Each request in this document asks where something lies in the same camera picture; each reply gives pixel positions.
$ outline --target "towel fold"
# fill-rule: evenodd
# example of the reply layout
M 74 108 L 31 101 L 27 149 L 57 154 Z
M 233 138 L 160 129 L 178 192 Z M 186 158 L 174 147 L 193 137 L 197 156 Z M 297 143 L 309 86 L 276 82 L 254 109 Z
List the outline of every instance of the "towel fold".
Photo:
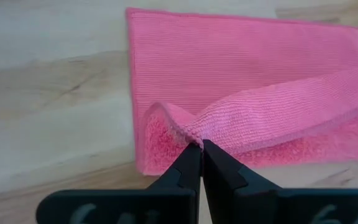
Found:
M 248 166 L 358 159 L 358 29 L 128 9 L 138 169 L 210 139 Z

